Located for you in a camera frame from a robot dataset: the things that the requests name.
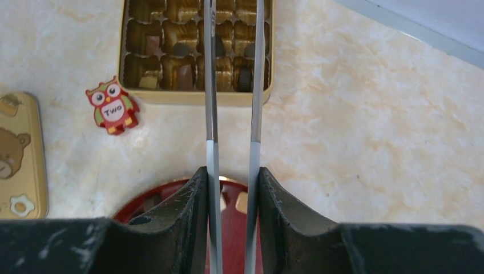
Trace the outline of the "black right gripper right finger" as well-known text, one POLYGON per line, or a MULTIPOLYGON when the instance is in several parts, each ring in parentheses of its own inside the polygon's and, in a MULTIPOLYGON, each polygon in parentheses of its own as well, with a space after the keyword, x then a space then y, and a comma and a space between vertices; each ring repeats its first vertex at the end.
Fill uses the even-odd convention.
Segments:
POLYGON ((265 273, 482 273, 483 232, 468 225, 338 223, 259 172, 265 273))

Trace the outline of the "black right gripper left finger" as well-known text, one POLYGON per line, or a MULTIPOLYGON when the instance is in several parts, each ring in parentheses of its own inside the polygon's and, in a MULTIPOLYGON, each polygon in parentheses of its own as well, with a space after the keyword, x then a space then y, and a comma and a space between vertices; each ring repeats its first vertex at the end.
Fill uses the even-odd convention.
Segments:
POLYGON ((204 273, 208 173, 122 224, 107 217, 1 221, 2 273, 204 273))

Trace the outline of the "red round tray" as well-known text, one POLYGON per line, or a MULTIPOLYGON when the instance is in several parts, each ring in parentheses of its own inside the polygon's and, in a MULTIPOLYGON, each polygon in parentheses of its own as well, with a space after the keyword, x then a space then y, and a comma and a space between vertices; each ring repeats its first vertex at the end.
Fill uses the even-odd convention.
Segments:
MULTIPOLYGON (((247 186, 220 176, 220 208, 223 242, 223 272, 244 273, 247 221, 247 186)), ((174 194, 189 178, 162 182, 136 195, 113 215, 113 219, 128 223, 174 194)))

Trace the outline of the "gold bear tin lid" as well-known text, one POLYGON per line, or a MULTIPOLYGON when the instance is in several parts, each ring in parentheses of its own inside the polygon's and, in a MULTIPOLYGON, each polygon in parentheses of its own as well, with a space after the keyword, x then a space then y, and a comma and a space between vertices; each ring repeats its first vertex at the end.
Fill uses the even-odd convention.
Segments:
POLYGON ((1 95, 1 219, 41 219, 49 210, 38 101, 1 95))

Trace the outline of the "silver metal tongs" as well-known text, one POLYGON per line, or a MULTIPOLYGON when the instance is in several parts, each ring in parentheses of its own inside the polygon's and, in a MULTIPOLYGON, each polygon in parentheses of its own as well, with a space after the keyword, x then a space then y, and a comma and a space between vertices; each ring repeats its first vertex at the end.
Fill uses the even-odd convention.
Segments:
MULTIPOLYGON (((249 153, 245 273, 256 272, 257 183, 260 171, 261 118, 265 65, 264 1, 256 2, 255 61, 249 153)), ((217 93, 215 55, 216 2, 204 1, 205 115, 207 124, 207 171, 209 179, 210 272, 222 273, 223 249, 220 209, 219 146, 217 133, 217 93)))

